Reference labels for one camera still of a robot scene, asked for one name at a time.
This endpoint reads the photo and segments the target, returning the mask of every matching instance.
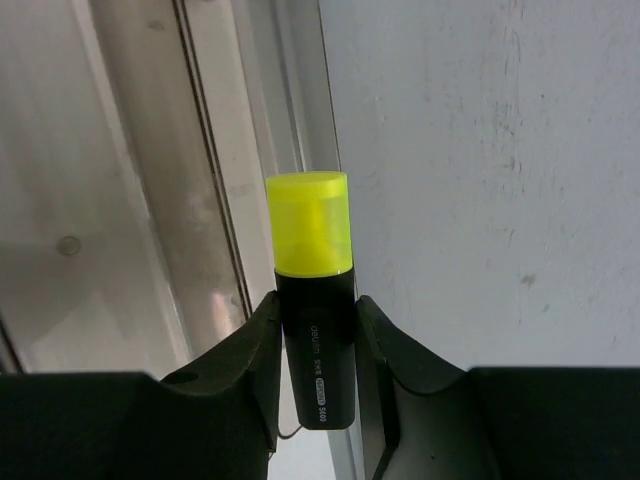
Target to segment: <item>white wall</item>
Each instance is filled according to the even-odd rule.
[[[321,0],[358,287],[449,361],[640,361],[640,2]]]

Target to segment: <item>yellow and black highlighter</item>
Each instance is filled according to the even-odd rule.
[[[276,284],[300,424],[347,428],[355,415],[354,272],[347,176],[267,179]]]

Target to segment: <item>highlighter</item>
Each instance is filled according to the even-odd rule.
[[[355,307],[347,176],[266,180],[277,294],[300,424],[347,428],[355,416]]]

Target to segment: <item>translucent yellow cap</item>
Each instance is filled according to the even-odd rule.
[[[276,272],[338,275],[353,267],[347,176],[305,172],[267,178]]]

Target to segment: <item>yellow cap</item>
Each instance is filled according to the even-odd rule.
[[[328,277],[353,267],[346,174],[270,177],[267,198],[277,273]]]

